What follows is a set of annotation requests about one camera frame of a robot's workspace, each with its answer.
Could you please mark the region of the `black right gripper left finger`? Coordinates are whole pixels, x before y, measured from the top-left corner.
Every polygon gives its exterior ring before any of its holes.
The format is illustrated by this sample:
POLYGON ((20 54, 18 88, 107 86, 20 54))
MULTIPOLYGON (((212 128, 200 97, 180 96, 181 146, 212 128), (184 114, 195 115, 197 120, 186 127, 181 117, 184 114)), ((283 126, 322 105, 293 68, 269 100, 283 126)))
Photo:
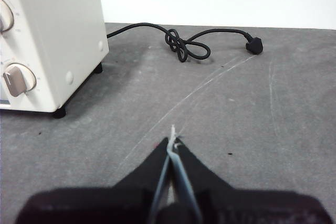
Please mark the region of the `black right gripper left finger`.
POLYGON ((145 223, 166 159, 164 138, 131 173, 109 187, 66 187, 32 195, 16 223, 145 223))

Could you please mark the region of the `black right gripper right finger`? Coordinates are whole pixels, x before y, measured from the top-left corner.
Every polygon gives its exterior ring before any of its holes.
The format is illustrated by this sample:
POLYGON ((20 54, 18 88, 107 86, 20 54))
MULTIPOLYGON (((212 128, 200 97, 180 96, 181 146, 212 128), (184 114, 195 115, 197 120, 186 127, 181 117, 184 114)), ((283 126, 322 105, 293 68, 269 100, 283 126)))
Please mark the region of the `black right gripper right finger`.
POLYGON ((204 223, 331 223, 322 203, 312 196, 235 188, 207 168, 180 139, 176 148, 204 223))

